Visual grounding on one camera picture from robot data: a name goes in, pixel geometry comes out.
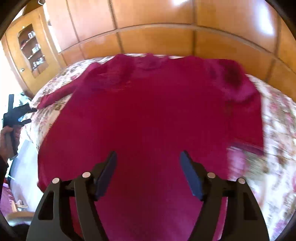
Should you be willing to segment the person's left hand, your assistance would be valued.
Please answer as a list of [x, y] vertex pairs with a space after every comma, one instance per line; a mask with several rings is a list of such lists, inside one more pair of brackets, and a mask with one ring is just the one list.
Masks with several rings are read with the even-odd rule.
[[16, 141], [16, 146], [18, 147], [18, 145], [20, 144], [21, 128], [22, 128], [21, 126], [14, 126], [13, 128], [9, 126], [5, 126], [1, 130], [0, 154], [1, 154], [1, 158], [4, 160], [5, 163], [8, 162], [9, 155], [10, 155], [9, 145], [8, 145], [8, 142], [6, 141], [6, 135], [9, 136], [10, 133], [13, 133]]

